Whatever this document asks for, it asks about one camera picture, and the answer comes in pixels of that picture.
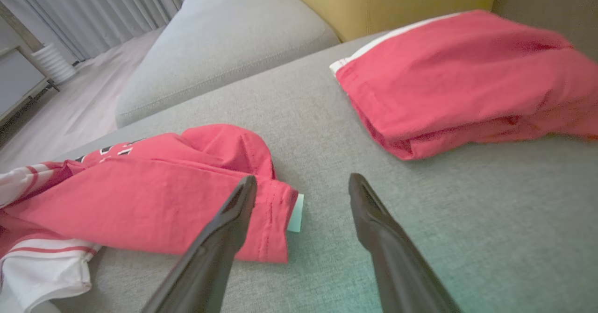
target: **gray cushion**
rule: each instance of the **gray cushion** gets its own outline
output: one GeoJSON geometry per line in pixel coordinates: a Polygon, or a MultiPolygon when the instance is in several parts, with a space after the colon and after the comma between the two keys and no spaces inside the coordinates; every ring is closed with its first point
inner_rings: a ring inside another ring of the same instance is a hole
{"type": "Polygon", "coordinates": [[[117,125],[337,43],[301,0],[185,0],[122,92],[117,125]]]}
{"type": "MultiPolygon", "coordinates": [[[[278,177],[306,196],[287,265],[235,262],[222,311],[380,312],[355,236],[348,178],[360,172],[464,312],[598,310],[598,147],[565,137],[470,144],[416,162],[376,145],[327,66],[372,36],[244,79],[122,128],[65,157],[162,132],[231,123],[257,132],[278,177]]],[[[68,312],[134,312],[176,258],[105,249],[94,288],[68,312]]]]}

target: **red clothing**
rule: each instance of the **red clothing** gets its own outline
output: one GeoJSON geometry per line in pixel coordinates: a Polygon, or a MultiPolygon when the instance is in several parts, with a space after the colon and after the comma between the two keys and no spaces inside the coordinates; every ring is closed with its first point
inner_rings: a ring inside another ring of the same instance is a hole
{"type": "Polygon", "coordinates": [[[288,262],[286,228],[297,191],[275,180],[271,154],[252,132],[224,124],[190,128],[78,160],[43,163],[51,176],[39,181],[34,175],[24,197],[0,211],[0,256],[32,238],[182,254],[239,180],[252,174],[256,206],[236,257],[288,262]]]}
{"type": "Polygon", "coordinates": [[[473,11],[392,34],[331,68],[372,138],[403,160],[598,136],[598,65],[556,32],[473,11]]]}

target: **teal tag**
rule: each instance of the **teal tag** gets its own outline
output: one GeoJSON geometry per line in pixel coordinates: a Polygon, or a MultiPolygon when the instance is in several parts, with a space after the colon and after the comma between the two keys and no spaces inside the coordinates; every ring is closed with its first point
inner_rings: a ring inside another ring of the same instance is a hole
{"type": "Polygon", "coordinates": [[[293,208],[293,212],[291,214],[289,227],[286,230],[292,232],[301,231],[301,213],[303,213],[303,194],[299,194],[299,196],[297,196],[297,202],[295,202],[295,208],[293,208]]]}

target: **curtain fold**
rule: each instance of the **curtain fold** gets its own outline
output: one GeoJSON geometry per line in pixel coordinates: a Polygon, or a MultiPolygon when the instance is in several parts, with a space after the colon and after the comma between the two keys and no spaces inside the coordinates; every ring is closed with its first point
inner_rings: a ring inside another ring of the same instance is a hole
{"type": "Polygon", "coordinates": [[[78,60],[166,25],[183,0],[25,0],[78,60]]]}

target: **red and white garment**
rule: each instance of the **red and white garment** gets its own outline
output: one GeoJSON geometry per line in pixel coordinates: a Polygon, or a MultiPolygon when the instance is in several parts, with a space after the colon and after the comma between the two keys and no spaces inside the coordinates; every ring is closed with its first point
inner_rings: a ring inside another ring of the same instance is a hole
{"type": "Polygon", "coordinates": [[[468,142],[598,138],[598,64],[556,32],[485,11],[399,28],[330,68],[374,141],[403,160],[468,142]]]}
{"type": "Polygon", "coordinates": [[[190,128],[0,175],[0,311],[86,292],[87,262],[102,245],[184,253],[249,174],[256,205],[235,257],[286,263],[298,193],[276,180],[269,149],[243,128],[190,128]]]}

